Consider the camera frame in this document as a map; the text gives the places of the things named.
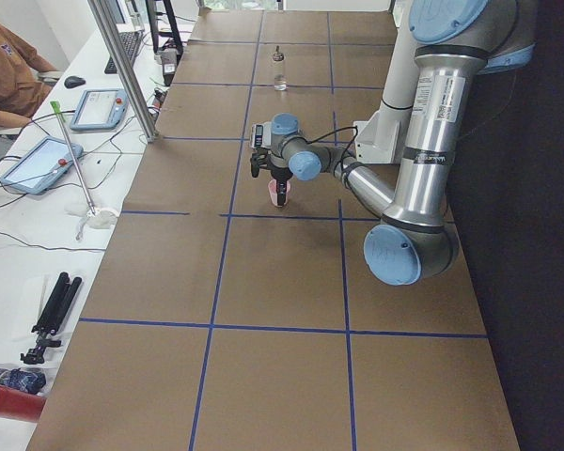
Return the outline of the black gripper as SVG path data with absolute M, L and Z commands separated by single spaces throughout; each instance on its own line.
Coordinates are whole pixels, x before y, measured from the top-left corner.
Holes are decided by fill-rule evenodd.
M 290 180 L 290 170 L 280 167 L 272 160 L 271 151 L 266 148 L 255 149 L 250 157 L 251 176 L 257 178 L 261 170 L 269 170 L 276 180 L 276 205 L 284 207 L 287 202 L 287 183 Z

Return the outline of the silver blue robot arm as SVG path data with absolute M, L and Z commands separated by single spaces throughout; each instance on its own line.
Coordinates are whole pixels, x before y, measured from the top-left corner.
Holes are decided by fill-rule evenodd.
M 251 173 L 269 171 L 283 205 L 290 179 L 338 179 L 380 219 L 364 242 L 370 271 L 392 286 L 445 272 L 459 241 L 441 212 L 473 80 L 516 70 L 535 47 L 535 1 L 410 1 L 379 109 L 356 123 L 354 149 L 306 139 L 282 113 L 257 124 Z

